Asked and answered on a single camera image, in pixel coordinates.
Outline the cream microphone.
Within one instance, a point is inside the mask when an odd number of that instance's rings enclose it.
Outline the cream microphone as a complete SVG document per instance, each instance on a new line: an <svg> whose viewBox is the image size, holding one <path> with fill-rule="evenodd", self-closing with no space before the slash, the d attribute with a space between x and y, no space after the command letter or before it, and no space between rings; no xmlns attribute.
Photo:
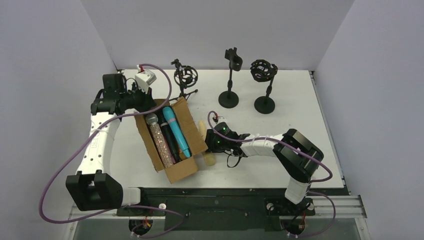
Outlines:
<svg viewBox="0 0 424 240"><path fill-rule="evenodd" d="M198 122L198 130L204 142L206 141L207 128L203 120ZM203 160L206 166L211 167L216 164L216 157L211 152L203 152Z"/></svg>

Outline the silver glitter microphone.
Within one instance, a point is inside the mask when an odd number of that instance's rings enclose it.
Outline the silver glitter microphone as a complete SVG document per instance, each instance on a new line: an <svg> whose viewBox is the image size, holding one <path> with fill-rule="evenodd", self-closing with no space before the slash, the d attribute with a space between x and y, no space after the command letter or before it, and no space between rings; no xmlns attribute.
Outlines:
<svg viewBox="0 0 424 240"><path fill-rule="evenodd" d="M159 125L158 116L154 113L149 113L146 115L145 121L149 126L150 133L153 137L156 149L164 168L171 167L174 164L173 157Z"/></svg>

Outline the brown cardboard box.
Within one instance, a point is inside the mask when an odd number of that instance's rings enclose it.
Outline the brown cardboard box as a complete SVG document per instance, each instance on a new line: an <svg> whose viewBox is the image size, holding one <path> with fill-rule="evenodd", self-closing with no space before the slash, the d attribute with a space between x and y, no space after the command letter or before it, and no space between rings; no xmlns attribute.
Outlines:
<svg viewBox="0 0 424 240"><path fill-rule="evenodd" d="M176 121L188 144L191 157L186 157L184 153L180 151L179 156L181 157L181 161L172 166L165 167L146 123L145 116L136 115L134 117L135 124L155 171L160 172L164 170L170 184L174 184L195 174L199 170L194 156L205 152L208 147L194 122L188 103L184 98L179 98L175 103L169 103L169 101L165 99L156 99L155 102L157 105L164 104L165 107L169 106L174 111Z"/></svg>

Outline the blue microphone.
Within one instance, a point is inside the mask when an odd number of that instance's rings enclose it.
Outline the blue microphone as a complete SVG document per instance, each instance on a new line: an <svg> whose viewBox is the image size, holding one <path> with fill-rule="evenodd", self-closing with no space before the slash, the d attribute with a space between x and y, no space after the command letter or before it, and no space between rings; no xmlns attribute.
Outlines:
<svg viewBox="0 0 424 240"><path fill-rule="evenodd" d="M162 114L166 122L168 123L180 150L183 152L185 157L190 158L192 156L190 148L179 126L175 112L170 106L166 106L162 109Z"/></svg>

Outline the black microphone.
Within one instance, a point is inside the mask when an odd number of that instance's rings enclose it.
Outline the black microphone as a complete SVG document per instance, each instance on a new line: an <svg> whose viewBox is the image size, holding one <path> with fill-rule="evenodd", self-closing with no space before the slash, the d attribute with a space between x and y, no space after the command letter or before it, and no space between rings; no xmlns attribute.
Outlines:
<svg viewBox="0 0 424 240"><path fill-rule="evenodd" d="M171 130L170 125L166 121L162 110L156 112L158 117L158 123L162 132L162 135L168 145L169 151L174 159L175 163L179 163L181 161L180 150L177 143L177 140Z"/></svg>

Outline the black clip microphone stand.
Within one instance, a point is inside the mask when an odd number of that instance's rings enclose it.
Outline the black clip microphone stand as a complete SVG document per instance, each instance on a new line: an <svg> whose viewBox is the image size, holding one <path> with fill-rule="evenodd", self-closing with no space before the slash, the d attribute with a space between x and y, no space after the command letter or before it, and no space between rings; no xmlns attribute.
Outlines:
<svg viewBox="0 0 424 240"><path fill-rule="evenodd" d="M235 108L239 103L238 95L232 90L233 72L239 72L243 65L243 59L237 54L237 47L229 48L225 51L224 58L229 61L229 78L227 81L227 91L222 92L218 97L218 103L226 108Z"/></svg>

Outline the black tripod shock-mount stand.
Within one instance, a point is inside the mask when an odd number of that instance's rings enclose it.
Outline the black tripod shock-mount stand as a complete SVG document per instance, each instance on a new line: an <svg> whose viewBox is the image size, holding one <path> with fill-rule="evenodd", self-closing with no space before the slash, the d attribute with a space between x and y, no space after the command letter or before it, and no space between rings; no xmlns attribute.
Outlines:
<svg viewBox="0 0 424 240"><path fill-rule="evenodd" d="M179 96L171 98L170 101L178 100L179 98L187 100L190 95L199 91L198 89L195 89L191 92L185 93L186 89L193 87L198 82L198 72L190 65L182 65L179 59L175 59L170 64L175 66L173 78L180 89Z"/></svg>

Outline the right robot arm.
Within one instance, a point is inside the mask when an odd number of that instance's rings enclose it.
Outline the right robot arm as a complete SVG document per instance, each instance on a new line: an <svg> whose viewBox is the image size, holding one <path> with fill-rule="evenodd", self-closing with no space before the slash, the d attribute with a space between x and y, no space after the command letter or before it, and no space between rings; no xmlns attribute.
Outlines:
<svg viewBox="0 0 424 240"><path fill-rule="evenodd" d="M313 174L324 159L324 153L294 128L274 136L237 134L226 122L206 130L205 142L211 153L230 152L238 158L273 157L290 176L285 198L298 205L305 198Z"/></svg>

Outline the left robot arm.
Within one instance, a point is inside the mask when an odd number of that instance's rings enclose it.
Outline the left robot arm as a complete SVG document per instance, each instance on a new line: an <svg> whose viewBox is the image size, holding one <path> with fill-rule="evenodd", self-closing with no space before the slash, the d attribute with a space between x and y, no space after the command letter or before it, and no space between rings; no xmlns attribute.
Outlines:
<svg viewBox="0 0 424 240"><path fill-rule="evenodd" d="M150 85L156 75L149 70L137 73L131 88L122 73L105 74L103 88L90 106L92 140L74 175L65 186L81 211L118 209L142 202L137 187L123 188L109 173L115 135L126 110L141 112L156 106Z"/></svg>

